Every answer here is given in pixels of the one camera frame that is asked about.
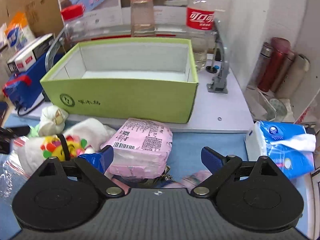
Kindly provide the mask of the red thermos bottle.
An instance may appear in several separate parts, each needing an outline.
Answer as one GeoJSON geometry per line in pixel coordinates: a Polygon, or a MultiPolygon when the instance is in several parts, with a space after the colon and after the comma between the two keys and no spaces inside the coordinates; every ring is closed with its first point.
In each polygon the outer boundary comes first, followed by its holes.
{"type": "Polygon", "coordinates": [[[271,46],[273,48],[270,61],[265,68],[263,77],[261,78],[258,89],[262,92],[268,92],[283,64],[285,57],[291,49],[291,43],[281,37],[273,37],[271,39],[271,46]]]}

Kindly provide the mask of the green cardboard box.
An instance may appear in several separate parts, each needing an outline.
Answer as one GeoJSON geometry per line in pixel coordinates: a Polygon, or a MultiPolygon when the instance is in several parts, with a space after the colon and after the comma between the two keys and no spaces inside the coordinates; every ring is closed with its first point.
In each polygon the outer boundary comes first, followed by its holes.
{"type": "Polygon", "coordinates": [[[190,40],[130,37],[78,43],[40,83],[71,114],[185,124],[199,79],[190,40]]]}

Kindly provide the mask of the blue power supply box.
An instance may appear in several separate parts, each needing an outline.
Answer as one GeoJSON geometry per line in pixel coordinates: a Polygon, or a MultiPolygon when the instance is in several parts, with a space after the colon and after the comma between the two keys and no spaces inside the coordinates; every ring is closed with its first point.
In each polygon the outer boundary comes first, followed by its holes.
{"type": "Polygon", "coordinates": [[[29,109],[42,93],[40,80],[47,73],[45,59],[43,54],[26,72],[14,74],[3,86],[3,94],[16,109],[29,109]]]}

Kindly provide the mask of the cola bottle red label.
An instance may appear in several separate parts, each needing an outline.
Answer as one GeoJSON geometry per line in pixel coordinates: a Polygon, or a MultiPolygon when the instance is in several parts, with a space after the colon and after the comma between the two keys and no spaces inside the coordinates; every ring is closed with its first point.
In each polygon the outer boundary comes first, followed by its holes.
{"type": "Polygon", "coordinates": [[[198,72],[206,65],[208,40],[213,25],[214,7],[212,0],[188,0],[186,26],[198,72]]]}

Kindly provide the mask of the blue tissue pack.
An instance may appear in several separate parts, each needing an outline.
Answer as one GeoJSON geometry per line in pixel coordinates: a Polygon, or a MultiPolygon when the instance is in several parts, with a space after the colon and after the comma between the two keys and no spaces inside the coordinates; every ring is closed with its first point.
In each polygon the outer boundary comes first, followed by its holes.
{"type": "Polygon", "coordinates": [[[316,136],[302,125],[257,121],[245,136],[249,161],[267,156],[289,179],[315,170],[316,136]]]}

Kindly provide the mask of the beige thermos bottle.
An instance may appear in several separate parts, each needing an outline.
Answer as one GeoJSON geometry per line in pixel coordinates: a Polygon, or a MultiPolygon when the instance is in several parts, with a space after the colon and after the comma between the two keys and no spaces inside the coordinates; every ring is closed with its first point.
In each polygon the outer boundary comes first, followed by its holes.
{"type": "Polygon", "coordinates": [[[297,90],[310,69],[310,62],[303,54],[298,54],[293,64],[287,71],[282,83],[275,93],[278,99],[289,99],[297,90]]]}

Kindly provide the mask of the clear zip bag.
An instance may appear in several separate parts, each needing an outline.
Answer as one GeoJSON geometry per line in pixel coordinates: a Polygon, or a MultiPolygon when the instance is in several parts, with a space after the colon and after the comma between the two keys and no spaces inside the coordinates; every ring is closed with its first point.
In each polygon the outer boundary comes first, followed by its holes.
{"type": "Polygon", "coordinates": [[[11,142],[9,154],[1,154],[1,201],[11,203],[15,194],[28,180],[20,163],[17,150],[24,146],[27,137],[19,137],[11,142]]]}

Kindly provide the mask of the blue table mat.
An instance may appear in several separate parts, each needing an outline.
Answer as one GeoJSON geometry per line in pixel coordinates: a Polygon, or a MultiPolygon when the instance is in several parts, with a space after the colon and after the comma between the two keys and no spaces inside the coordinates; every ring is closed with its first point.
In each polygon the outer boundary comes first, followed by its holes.
{"type": "MultiPolygon", "coordinates": [[[[35,126],[38,122],[11,114],[4,127],[35,126]]],[[[247,160],[244,137],[244,133],[173,133],[173,146],[168,159],[168,165],[171,167],[169,174],[179,181],[187,175],[206,169],[201,162],[201,150],[205,146],[222,155],[234,154],[243,160],[247,160]]],[[[308,205],[304,177],[293,180],[292,183],[304,199],[303,215],[298,221],[297,229],[308,236],[308,205]]],[[[10,204],[3,200],[1,198],[1,239],[9,239],[14,233],[18,232],[20,227],[12,213],[10,204]]]]}

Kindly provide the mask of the pink glass jar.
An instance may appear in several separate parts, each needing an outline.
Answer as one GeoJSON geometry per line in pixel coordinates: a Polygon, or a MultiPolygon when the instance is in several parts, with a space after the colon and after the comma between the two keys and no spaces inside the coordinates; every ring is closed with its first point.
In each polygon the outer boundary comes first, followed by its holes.
{"type": "Polygon", "coordinates": [[[130,0],[131,36],[156,36],[153,0],[130,0]]]}

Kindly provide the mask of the pink white socks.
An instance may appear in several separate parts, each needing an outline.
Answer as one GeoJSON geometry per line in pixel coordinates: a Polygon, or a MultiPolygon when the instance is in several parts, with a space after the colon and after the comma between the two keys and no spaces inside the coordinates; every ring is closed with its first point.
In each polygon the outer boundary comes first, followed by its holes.
{"type": "Polygon", "coordinates": [[[183,177],[179,181],[170,181],[166,183],[163,188],[165,189],[176,189],[176,188],[186,188],[191,191],[193,188],[199,186],[203,181],[209,178],[212,173],[208,170],[201,170],[199,172],[193,173],[191,175],[183,177]]]}

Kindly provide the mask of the red lid clear jar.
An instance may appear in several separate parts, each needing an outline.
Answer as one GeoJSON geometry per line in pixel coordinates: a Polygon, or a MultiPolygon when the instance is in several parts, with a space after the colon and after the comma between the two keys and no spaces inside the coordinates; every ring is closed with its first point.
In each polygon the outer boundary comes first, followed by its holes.
{"type": "Polygon", "coordinates": [[[84,21],[84,12],[81,5],[71,5],[61,10],[64,22],[65,36],[69,48],[84,39],[87,24],[84,21]]]}

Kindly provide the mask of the white red small carton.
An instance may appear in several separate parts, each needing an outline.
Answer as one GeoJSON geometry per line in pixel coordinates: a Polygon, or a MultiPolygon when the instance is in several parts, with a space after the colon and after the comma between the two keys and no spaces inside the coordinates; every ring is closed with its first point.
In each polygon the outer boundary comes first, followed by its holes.
{"type": "Polygon", "coordinates": [[[55,34],[36,38],[7,61],[11,73],[26,72],[43,54],[46,54],[55,40],[55,34]]]}

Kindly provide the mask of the cardboard backing panel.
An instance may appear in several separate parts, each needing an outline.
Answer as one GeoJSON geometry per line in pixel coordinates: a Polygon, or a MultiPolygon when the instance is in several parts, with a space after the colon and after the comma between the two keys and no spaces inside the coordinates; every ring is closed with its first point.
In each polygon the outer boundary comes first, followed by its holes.
{"type": "Polygon", "coordinates": [[[1,24],[10,23],[18,13],[25,13],[35,36],[58,35],[63,29],[58,0],[1,0],[1,24]]]}

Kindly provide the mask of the pink wet wipes pack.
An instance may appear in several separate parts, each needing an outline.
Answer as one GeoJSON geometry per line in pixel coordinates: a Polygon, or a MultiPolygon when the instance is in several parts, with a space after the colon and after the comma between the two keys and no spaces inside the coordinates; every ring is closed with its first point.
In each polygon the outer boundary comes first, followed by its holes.
{"type": "Polygon", "coordinates": [[[114,157],[107,172],[129,179],[154,179],[165,170],[173,135],[163,123],[129,118],[102,147],[114,157]]]}

